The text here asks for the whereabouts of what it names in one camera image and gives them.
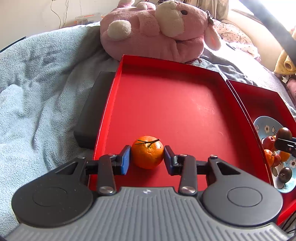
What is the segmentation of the red tomato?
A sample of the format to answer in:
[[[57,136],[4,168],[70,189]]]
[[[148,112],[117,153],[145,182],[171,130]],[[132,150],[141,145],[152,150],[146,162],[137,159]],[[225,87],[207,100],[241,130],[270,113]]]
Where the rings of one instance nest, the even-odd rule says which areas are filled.
[[[275,152],[276,151],[275,141],[276,141],[275,136],[268,136],[263,140],[262,146],[264,149]]]

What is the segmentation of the large dark tomato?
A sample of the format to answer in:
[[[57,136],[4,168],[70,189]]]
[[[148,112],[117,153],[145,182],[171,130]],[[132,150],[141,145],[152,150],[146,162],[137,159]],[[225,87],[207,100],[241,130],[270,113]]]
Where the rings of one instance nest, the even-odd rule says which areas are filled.
[[[275,139],[276,140],[283,139],[283,140],[291,141],[292,140],[292,132],[286,127],[280,128],[278,130],[278,132],[276,133]]]

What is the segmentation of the small yellow kumquat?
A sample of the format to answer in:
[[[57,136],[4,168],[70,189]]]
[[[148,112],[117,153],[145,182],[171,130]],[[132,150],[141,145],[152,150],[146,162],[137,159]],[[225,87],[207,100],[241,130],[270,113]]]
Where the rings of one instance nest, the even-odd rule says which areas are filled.
[[[290,158],[290,153],[280,151],[279,156],[280,156],[282,162],[286,162]]]

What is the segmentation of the orange mandarin with stem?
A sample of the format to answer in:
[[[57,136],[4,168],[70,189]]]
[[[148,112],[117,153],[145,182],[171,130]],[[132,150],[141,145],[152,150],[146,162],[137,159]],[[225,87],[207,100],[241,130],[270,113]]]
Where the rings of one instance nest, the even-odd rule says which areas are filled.
[[[159,138],[142,136],[132,144],[131,156],[138,168],[155,169],[163,161],[164,146]]]

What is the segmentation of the blue floral plate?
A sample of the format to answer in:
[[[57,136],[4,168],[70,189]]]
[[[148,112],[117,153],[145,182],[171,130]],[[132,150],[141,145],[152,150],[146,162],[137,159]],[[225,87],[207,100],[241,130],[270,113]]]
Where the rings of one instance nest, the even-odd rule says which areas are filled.
[[[273,178],[274,187],[281,193],[289,193],[295,188],[295,157],[284,151],[276,150],[274,143],[276,134],[283,128],[275,119],[269,116],[259,116],[253,122],[255,130],[259,136],[265,150],[273,152],[276,160],[269,166]],[[291,177],[285,183],[281,182],[280,174],[282,169],[290,169]]]

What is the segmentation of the black box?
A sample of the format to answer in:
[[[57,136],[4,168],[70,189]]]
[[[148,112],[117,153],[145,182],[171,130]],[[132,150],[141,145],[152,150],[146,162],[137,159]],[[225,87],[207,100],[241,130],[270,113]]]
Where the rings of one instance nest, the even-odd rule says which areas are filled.
[[[89,92],[73,132],[74,138],[81,148],[91,150],[95,148],[101,119],[114,77],[114,72],[100,72]]]

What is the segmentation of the large red tray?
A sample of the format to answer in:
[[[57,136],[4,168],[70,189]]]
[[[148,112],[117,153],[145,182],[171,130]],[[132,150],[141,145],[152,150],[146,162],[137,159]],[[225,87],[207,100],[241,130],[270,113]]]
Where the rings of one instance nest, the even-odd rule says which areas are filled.
[[[210,155],[271,183],[254,126],[227,81],[188,64],[125,55],[114,77],[93,158],[142,136],[176,154]]]

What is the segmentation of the blue fleece blanket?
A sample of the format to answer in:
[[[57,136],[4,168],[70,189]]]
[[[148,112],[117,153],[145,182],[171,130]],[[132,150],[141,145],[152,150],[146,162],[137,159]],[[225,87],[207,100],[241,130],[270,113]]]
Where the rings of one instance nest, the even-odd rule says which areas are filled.
[[[121,59],[104,51],[99,26],[34,35],[1,53],[1,239],[288,240],[275,222],[234,226],[215,219],[199,197],[178,193],[181,177],[168,174],[164,159],[155,169],[138,168],[132,145],[127,173],[114,176],[116,193],[98,197],[78,220],[32,227],[16,219],[11,200],[23,185],[76,157],[95,160],[95,148],[77,144],[74,127],[99,73],[116,73]],[[263,78],[256,60],[227,46],[205,49],[188,65],[227,83],[256,86]]]

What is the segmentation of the polka dot pillow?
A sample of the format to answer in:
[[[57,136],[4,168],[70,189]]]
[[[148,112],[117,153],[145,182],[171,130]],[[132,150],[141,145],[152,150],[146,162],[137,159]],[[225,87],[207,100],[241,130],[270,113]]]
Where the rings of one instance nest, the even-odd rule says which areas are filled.
[[[248,37],[246,33],[227,20],[213,21],[214,27],[222,40],[229,43],[231,47],[240,49],[241,51],[250,54],[255,60],[259,62],[261,61],[258,49],[255,47],[250,37]]]

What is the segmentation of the pink plush bunny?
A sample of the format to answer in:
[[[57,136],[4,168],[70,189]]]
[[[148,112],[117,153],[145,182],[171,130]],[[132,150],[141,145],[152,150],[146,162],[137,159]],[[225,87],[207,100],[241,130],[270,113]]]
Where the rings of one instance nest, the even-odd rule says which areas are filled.
[[[220,49],[208,11],[181,1],[133,4],[119,1],[100,22],[101,44],[115,60],[135,55],[186,63],[198,59],[204,46]]]

